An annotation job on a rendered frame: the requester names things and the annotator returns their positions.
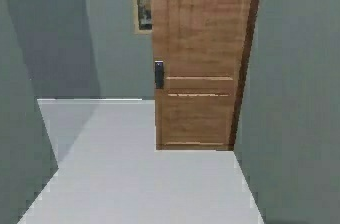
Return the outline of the framed wall picture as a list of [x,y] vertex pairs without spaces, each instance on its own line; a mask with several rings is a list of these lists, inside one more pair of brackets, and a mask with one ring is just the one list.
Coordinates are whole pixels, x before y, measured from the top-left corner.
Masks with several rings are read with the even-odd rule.
[[151,33],[151,0],[133,0],[133,22],[136,34]]

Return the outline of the brown wooden room door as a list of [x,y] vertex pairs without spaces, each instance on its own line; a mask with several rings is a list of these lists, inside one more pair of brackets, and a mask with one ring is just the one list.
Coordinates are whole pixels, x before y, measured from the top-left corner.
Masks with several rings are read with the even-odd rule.
[[234,149],[261,0],[152,0],[158,150]]

